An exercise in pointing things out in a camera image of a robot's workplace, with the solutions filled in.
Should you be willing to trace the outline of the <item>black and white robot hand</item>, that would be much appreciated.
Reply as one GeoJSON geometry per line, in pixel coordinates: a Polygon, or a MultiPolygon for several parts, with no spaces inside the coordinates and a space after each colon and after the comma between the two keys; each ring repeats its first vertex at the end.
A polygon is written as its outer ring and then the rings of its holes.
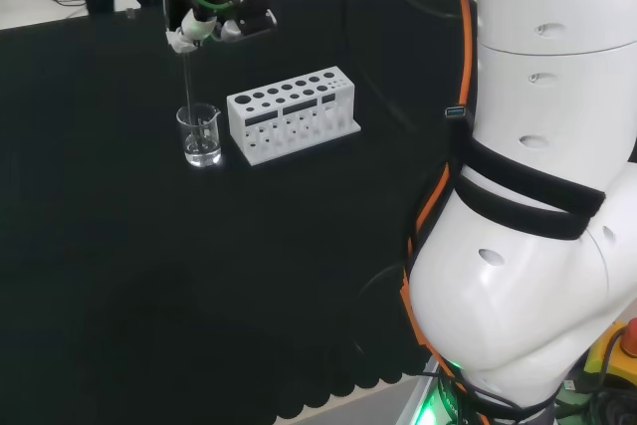
{"type": "Polygon", "coordinates": [[[195,52],[206,40],[231,43],[242,36],[234,19],[234,7],[245,0],[205,0],[210,4],[231,3],[231,8],[215,12],[196,0],[163,0],[166,39],[179,55],[195,52]]]}

